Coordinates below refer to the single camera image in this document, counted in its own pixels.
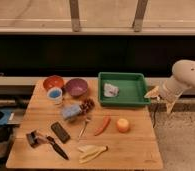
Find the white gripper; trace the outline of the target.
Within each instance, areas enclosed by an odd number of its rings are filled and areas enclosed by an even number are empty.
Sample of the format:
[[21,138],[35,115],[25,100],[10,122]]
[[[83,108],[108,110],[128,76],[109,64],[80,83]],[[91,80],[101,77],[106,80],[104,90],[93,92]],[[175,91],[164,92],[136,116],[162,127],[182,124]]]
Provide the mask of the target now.
[[175,101],[189,88],[189,85],[171,76],[159,87],[156,86],[148,91],[145,94],[145,98],[158,98],[160,95],[164,100],[168,101],[168,103],[166,103],[166,113],[171,114]]

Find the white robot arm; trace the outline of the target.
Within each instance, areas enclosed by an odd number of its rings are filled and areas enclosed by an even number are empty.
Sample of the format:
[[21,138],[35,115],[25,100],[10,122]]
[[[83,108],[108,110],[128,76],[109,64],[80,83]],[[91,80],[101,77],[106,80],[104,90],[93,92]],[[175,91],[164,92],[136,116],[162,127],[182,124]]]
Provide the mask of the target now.
[[161,85],[149,90],[144,97],[163,99],[166,112],[170,114],[179,97],[190,88],[195,88],[195,61],[179,60],[172,66],[172,75]]

